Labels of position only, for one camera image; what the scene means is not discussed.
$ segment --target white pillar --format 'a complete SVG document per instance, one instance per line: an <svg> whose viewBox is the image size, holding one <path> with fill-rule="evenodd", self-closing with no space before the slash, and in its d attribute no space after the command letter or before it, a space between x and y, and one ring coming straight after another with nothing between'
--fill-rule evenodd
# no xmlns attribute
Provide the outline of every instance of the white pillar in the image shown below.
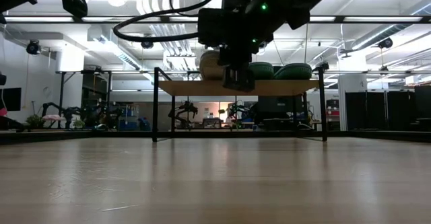
<svg viewBox="0 0 431 224"><path fill-rule="evenodd" d="M57 53L57 70L58 71L81 71L84 69L84 51L74 46L64 48ZM60 79L58 79L55 93L60 94ZM63 108L81 107L82 98L82 74L77 73L70 78L64 85L63 90Z"/></svg>
<svg viewBox="0 0 431 224"><path fill-rule="evenodd" d="M339 61L340 71L366 71L365 54L354 52L351 57ZM348 74L338 76L340 130L347 130L347 112L345 93L364 92L367 89L366 74Z"/></svg>

